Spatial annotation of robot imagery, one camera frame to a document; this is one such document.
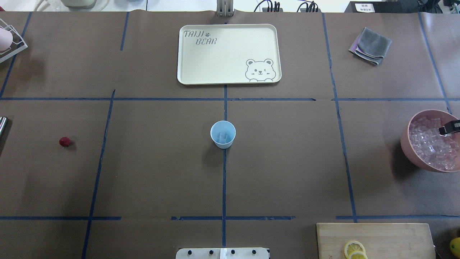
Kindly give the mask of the grey folded cloth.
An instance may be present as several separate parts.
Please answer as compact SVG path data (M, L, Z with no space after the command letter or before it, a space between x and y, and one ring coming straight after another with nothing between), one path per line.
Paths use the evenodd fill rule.
M391 43L392 40L386 36L364 27L348 51L377 66L386 57Z

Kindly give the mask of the aluminium frame post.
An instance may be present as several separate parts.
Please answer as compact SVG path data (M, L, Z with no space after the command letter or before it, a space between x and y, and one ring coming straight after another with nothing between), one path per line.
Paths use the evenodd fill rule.
M216 0L216 4L216 15L218 17L232 17L234 15L233 0Z

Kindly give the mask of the white cup rack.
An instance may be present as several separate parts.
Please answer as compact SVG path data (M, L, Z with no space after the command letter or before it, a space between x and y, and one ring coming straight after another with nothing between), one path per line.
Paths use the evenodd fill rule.
M18 53L22 52L23 50L28 48L28 44L25 42L23 37L18 33L16 28L12 25L6 23L3 19L1 21L1 28L5 28L9 30L13 35L13 43L11 44L10 48L6 51L0 51L0 62L3 63L12 57L15 57Z

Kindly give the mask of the lemon slices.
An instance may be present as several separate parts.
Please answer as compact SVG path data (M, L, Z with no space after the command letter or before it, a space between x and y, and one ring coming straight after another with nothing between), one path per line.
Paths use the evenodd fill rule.
M346 259L368 259L365 247L356 240L348 241L344 245L344 256Z

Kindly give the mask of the pink cup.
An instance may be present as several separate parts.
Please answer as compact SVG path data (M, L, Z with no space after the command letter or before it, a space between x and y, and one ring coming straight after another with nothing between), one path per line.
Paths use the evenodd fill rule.
M0 51L6 51L10 48L11 44L13 43L13 35L12 33L5 29L0 28Z

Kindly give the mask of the wooden cutting board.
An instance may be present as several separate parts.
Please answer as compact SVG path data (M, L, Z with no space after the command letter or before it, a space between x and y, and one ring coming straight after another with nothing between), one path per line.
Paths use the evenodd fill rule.
M347 242L361 242L369 259L435 259L426 223L317 223L320 259L345 259Z

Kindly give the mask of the steel muddler with black tip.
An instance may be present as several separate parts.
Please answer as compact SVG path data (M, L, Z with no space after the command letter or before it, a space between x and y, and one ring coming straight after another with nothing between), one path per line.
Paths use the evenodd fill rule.
M3 132L5 131L5 128L7 126L7 123L8 123L8 118L5 116L1 116L0 117L0 137L2 137Z

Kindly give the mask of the cream bear tray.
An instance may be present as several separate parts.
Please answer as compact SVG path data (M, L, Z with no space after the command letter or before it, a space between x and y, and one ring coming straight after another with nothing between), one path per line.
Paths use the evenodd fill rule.
M179 31L181 84L265 84L281 78L277 29L271 24L185 25Z

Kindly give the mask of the ice cube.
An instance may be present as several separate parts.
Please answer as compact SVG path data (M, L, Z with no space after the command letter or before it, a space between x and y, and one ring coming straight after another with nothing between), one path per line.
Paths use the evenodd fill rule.
M220 144L225 144L225 143L228 143L229 142L229 135L225 132L220 132L218 135L217 135L217 142L220 143Z

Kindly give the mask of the yellow lemons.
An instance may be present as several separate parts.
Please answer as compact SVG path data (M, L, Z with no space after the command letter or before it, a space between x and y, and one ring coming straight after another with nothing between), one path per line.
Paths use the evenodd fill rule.
M450 251L457 259L460 259L460 238L454 238L450 241Z

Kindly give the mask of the red strawberry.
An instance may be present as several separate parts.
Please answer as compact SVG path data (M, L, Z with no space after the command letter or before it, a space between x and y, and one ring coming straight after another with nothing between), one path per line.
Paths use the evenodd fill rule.
M59 145L63 147L69 147L71 146L72 141L68 137L62 137L59 139Z

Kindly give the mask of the light blue plastic cup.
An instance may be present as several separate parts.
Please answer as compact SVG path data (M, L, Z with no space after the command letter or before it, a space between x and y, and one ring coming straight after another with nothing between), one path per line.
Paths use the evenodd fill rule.
M221 120L212 125L210 136L217 147L228 149L236 137L236 128L229 121Z

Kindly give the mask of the pink bowl of ice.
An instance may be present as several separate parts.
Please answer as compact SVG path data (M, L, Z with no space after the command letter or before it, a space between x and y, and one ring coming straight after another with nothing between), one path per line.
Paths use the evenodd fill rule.
M459 172L459 133L439 135L445 123L459 120L442 110L415 114L401 134L401 149L417 167L430 172Z

